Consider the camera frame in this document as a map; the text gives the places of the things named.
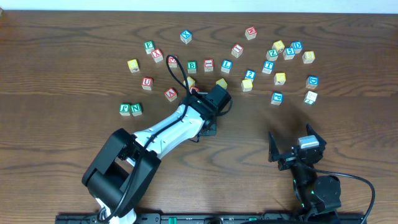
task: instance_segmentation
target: wooden table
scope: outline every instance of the wooden table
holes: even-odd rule
[[[245,28],[258,34],[246,40]],[[189,29],[185,45],[180,33]],[[152,126],[184,97],[165,62],[155,63],[143,43],[153,40],[165,56],[177,54],[201,91],[225,78],[234,101],[219,119],[215,137],[184,142],[164,157],[140,208],[165,213],[262,213],[295,210],[289,171],[267,161],[272,131],[281,151],[305,135],[309,122],[328,142],[319,169],[370,180],[376,203],[369,223],[396,223],[398,214],[398,16],[363,14],[229,14],[165,12],[6,11],[0,18],[0,223],[53,223],[59,213],[94,212],[96,201],[81,177],[109,135]],[[315,51],[312,64],[301,54],[276,72],[275,86],[261,73],[266,50],[282,40],[301,40]],[[235,43],[244,47],[231,55]],[[139,73],[127,61],[138,59]],[[203,73],[203,59],[215,61]],[[234,62],[220,72],[223,59]],[[247,69],[254,88],[241,91]],[[317,102],[303,103],[305,80],[320,78]],[[141,87],[143,77],[154,90]],[[164,91],[174,87],[172,103]],[[271,105],[281,91],[284,102]],[[122,102],[140,102],[144,114],[123,117]],[[369,187],[341,178],[341,212],[365,212]]]

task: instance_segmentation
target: toy block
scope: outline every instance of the toy block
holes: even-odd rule
[[[152,58],[155,60],[156,63],[163,60],[163,54],[160,51],[160,49],[154,50],[153,52],[151,52],[151,54],[152,54]]]
[[[138,116],[142,114],[141,106],[139,103],[131,105],[131,114],[133,116]]]
[[[182,31],[180,38],[181,38],[182,42],[187,44],[192,40],[192,34],[188,30],[184,30],[184,31]]]
[[[254,81],[254,78],[256,77],[256,72],[252,70],[247,70],[246,75],[244,76],[245,80],[250,80],[251,82]]]
[[[169,88],[164,95],[170,102],[177,99],[177,92],[173,88]]]
[[[205,72],[212,72],[214,70],[214,61],[213,59],[206,59],[205,63]]]
[[[267,51],[266,57],[267,57],[268,61],[273,62],[278,58],[278,51],[276,51],[274,49],[269,50],[269,51]]]
[[[301,41],[293,42],[292,45],[290,45],[290,47],[293,47],[295,54],[300,53],[301,50],[303,49],[303,45],[301,44]]]
[[[144,43],[144,47],[145,47],[145,51],[147,52],[147,54],[152,53],[155,50],[155,45],[153,41],[147,41]]]
[[[197,72],[197,62],[187,62],[188,73],[196,73]]]
[[[305,87],[310,89],[315,89],[318,86],[318,82],[319,82],[318,77],[309,76],[305,84]]]
[[[246,38],[248,40],[254,39],[254,38],[256,38],[257,30],[254,27],[247,28],[244,35],[246,36]]]
[[[233,48],[232,48],[232,52],[231,54],[234,55],[235,57],[239,57],[241,56],[241,54],[243,53],[243,47],[240,46],[239,44],[236,44]]]
[[[170,68],[177,68],[177,61],[173,57],[169,57],[169,67]]]
[[[119,112],[122,116],[130,116],[130,104],[122,103],[120,104]]]
[[[242,90],[243,91],[250,91],[253,89],[253,83],[250,79],[242,80]]]
[[[275,85],[283,85],[286,82],[286,74],[285,73],[276,73],[274,76]]]
[[[272,45],[272,49],[276,50],[278,54],[280,54],[284,51],[285,45],[281,40],[278,40]]]
[[[195,86],[196,81],[193,78],[188,77],[187,80],[188,80],[188,88],[191,88],[192,86]]]
[[[191,86],[191,88],[189,88],[189,92],[192,94],[192,90],[195,90],[197,93],[199,93],[199,88],[196,86]]]
[[[304,97],[304,103],[314,104],[317,99],[318,93],[314,93],[312,91],[308,91],[308,93]]]
[[[272,69],[274,69],[274,63],[266,61],[264,62],[264,66],[262,68],[262,72],[266,74],[271,74]]]
[[[145,90],[152,90],[152,87],[154,86],[154,80],[151,78],[144,77],[142,79],[141,85],[142,85],[142,88]]]
[[[137,59],[130,60],[127,62],[127,64],[129,65],[131,73],[139,72],[139,66],[138,66]]]
[[[294,58],[294,49],[292,47],[286,47],[284,50],[284,59],[290,60]]]
[[[224,78],[218,80],[218,81],[216,82],[216,84],[219,85],[219,86],[221,86],[221,87],[223,87],[224,89],[226,89],[226,87],[228,86],[228,84],[226,83],[226,81],[225,81]]]
[[[273,105],[280,105],[284,100],[284,95],[281,93],[274,93],[272,94],[271,104]]]
[[[303,62],[304,63],[312,63],[315,60],[315,54],[313,51],[304,52],[303,54]]]
[[[232,68],[232,61],[229,60],[224,60],[223,64],[221,65],[221,71],[225,73],[229,73]]]

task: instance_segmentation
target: wood grain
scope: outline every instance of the wood grain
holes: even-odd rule
[[[258,30],[250,41],[249,26]],[[193,32],[188,45],[179,38],[184,29]],[[163,159],[140,208],[298,208],[290,172],[267,161],[267,132],[288,149],[310,122],[328,142],[317,168],[369,179],[376,188],[369,223],[396,223],[397,16],[44,11],[6,11],[0,18],[0,223],[53,223],[59,213],[98,209],[80,180],[109,135],[148,128],[172,113],[179,100],[169,103],[166,89],[183,97],[165,63],[145,53],[146,40],[184,65],[196,60],[192,76],[201,91],[225,78],[234,106],[219,120],[217,136],[184,142]],[[309,65],[280,56],[275,71],[287,74],[283,86],[261,74],[276,40],[301,40],[317,56]],[[244,47],[240,58],[231,55],[235,43]],[[141,71],[131,74],[127,61],[134,58]],[[205,58],[214,59],[214,72],[203,73]],[[220,72],[223,59],[234,62],[229,75]],[[243,93],[247,69],[257,77],[253,91]],[[312,106],[303,104],[309,75],[320,78]],[[153,91],[141,88],[142,77],[154,79]],[[270,104],[273,91],[285,94],[280,106]],[[122,102],[140,102],[144,115],[120,116]],[[342,178],[341,188],[341,212],[367,209],[367,185]]]

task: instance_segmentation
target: white backdrop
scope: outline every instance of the white backdrop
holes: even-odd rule
[[[3,9],[398,13],[398,0],[1,0]]]

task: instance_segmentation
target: letter cube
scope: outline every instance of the letter cube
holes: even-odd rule
[[[226,81],[225,81],[224,78],[218,80],[218,81],[216,82],[216,84],[219,85],[219,86],[221,86],[221,87],[223,87],[224,89],[226,89],[226,87],[228,86],[228,84],[226,83]]]
[[[313,51],[304,52],[303,54],[303,62],[304,63],[312,63],[315,60],[315,54]]]
[[[242,90],[243,91],[250,91],[253,88],[253,83],[250,79],[242,81]]]
[[[142,114],[141,106],[139,103],[131,105],[131,114],[133,116],[138,116]]]
[[[177,61],[173,57],[169,57],[169,67],[177,68]]]
[[[294,58],[294,49],[292,47],[286,47],[284,50],[284,59],[290,60]]]
[[[127,62],[127,64],[129,65],[131,73],[139,71],[139,66],[138,66],[137,59],[130,60],[130,61]]]
[[[192,94],[192,90],[195,90],[197,93],[199,93],[199,88],[196,86],[191,86],[191,88],[189,88],[189,92]]]
[[[191,88],[192,86],[195,86],[195,80],[193,78],[188,77],[187,80],[188,80],[188,88]]]
[[[273,105],[280,105],[284,100],[284,95],[281,93],[274,93],[272,94],[271,104]]]
[[[274,68],[274,63],[266,61],[266,62],[264,62],[262,72],[266,73],[266,74],[271,74],[273,68]]]
[[[197,72],[197,62],[187,62],[188,73],[196,73]]]
[[[122,116],[130,116],[130,104],[122,103],[120,104],[119,112]]]
[[[233,48],[232,48],[232,52],[231,54],[234,55],[235,57],[239,57],[241,56],[241,54],[243,53],[243,47],[240,46],[239,44],[236,44]]]
[[[278,40],[272,45],[272,49],[276,50],[278,54],[280,54],[284,51],[285,45],[281,40]]]
[[[244,35],[246,36],[246,38],[248,40],[254,39],[254,38],[256,38],[257,30],[254,27],[247,28]]]
[[[164,95],[170,102],[177,99],[177,92],[173,88],[169,88]]]
[[[205,63],[205,72],[212,72],[214,70],[214,61],[213,59],[206,59]]]
[[[286,74],[285,73],[276,73],[274,76],[275,85],[283,85],[286,82]]]
[[[145,90],[152,90],[152,87],[154,85],[154,80],[151,79],[151,78],[144,77],[142,79],[142,84],[141,85],[142,85],[142,88],[145,89]]]
[[[221,71],[225,73],[229,73],[232,68],[232,61],[229,60],[224,60],[223,64],[221,65]]]
[[[318,77],[309,76],[306,82],[306,87],[310,89],[315,89],[318,86]]]
[[[154,42],[151,40],[145,42],[144,47],[145,47],[145,51],[147,52],[147,54],[150,54],[151,52],[153,52],[155,50]]]
[[[253,82],[255,77],[256,77],[256,72],[255,71],[247,70],[246,71],[246,75],[244,76],[244,79],[245,80],[248,79],[251,82]]]
[[[182,42],[187,44],[192,40],[192,34],[188,30],[184,30],[184,31],[182,31],[180,38],[181,38]]]
[[[151,52],[151,54],[152,54],[152,58],[155,60],[156,63],[163,60],[163,54],[160,51],[160,49],[154,50],[153,52]]]
[[[305,95],[304,103],[314,104],[315,100],[317,99],[317,96],[318,96],[317,93],[308,91],[308,93]]]
[[[293,47],[295,54],[300,53],[301,50],[303,49],[303,45],[301,44],[301,41],[293,42],[290,47]]]
[[[275,61],[278,58],[278,52],[274,49],[267,51],[267,60],[270,62]]]

